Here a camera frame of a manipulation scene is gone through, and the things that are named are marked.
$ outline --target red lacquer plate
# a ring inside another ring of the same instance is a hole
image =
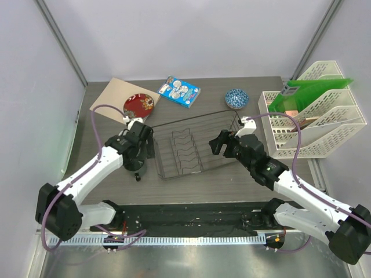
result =
[[[125,101],[123,111],[131,119],[145,119],[153,111],[154,107],[155,102],[149,95],[134,94]]]

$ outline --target wire dish rack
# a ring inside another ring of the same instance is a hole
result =
[[[221,130],[238,131],[239,116],[225,110],[152,127],[157,173],[161,178],[174,178],[200,173],[236,161],[213,155],[209,141]]]

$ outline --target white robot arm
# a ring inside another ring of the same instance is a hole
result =
[[[213,154],[218,155],[222,145],[227,144],[223,156],[236,158],[258,184],[287,196],[306,209],[297,209],[274,198],[262,209],[273,221],[321,240],[348,264],[357,263],[371,243],[371,229],[350,215],[371,223],[369,210],[361,205],[352,208],[301,178],[298,178],[298,184],[292,170],[268,156],[263,144],[252,134],[256,128],[254,120],[244,117],[239,123],[243,128],[238,132],[222,130],[216,139],[209,142]]]
[[[122,224],[123,211],[115,203],[109,200],[93,205],[81,203],[106,176],[122,166],[137,181],[145,173],[144,162],[149,157],[147,145],[153,130],[144,125],[141,118],[126,120],[128,128],[111,137],[91,161],[56,186],[45,184],[40,189],[35,218],[41,224],[51,201],[67,187],[46,219],[46,228],[61,240],[72,238],[79,228],[106,225],[107,229],[115,229]],[[94,163],[93,170],[87,171]]]

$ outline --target small blue bowl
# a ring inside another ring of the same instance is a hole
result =
[[[232,89],[225,94],[225,101],[232,109],[241,109],[249,103],[249,96],[241,89]]]

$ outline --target blue box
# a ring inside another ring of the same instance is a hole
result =
[[[199,87],[169,76],[157,93],[168,100],[189,108],[200,94],[200,91]]]

